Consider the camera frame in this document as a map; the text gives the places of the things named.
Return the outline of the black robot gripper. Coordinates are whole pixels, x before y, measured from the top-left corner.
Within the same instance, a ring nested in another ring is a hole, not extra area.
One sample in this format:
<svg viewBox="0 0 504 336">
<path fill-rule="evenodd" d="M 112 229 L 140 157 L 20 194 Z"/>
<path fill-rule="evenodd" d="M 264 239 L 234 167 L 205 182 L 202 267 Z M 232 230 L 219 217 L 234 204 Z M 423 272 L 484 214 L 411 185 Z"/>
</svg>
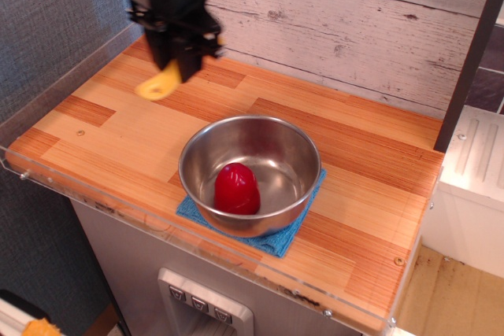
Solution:
<svg viewBox="0 0 504 336">
<path fill-rule="evenodd" d="M 130 20 L 146 29 L 146 40 L 154 63 L 164 70 L 176 59 L 182 82 L 202 69 L 202 41 L 175 41 L 207 33 L 218 35 L 221 26 L 206 10 L 207 0 L 128 0 Z"/>
</svg>

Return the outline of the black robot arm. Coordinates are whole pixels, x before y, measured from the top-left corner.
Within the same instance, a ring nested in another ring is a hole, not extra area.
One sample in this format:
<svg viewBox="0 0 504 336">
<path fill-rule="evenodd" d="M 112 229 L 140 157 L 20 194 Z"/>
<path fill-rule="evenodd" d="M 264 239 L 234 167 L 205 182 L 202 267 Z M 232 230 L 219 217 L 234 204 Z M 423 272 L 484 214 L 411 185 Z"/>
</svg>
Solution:
<svg viewBox="0 0 504 336">
<path fill-rule="evenodd" d="M 141 25 L 154 63 L 176 66 L 186 83 L 202 69 L 205 56 L 218 57 L 221 26 L 206 9 L 207 0 L 129 0 L 130 20 Z"/>
</svg>

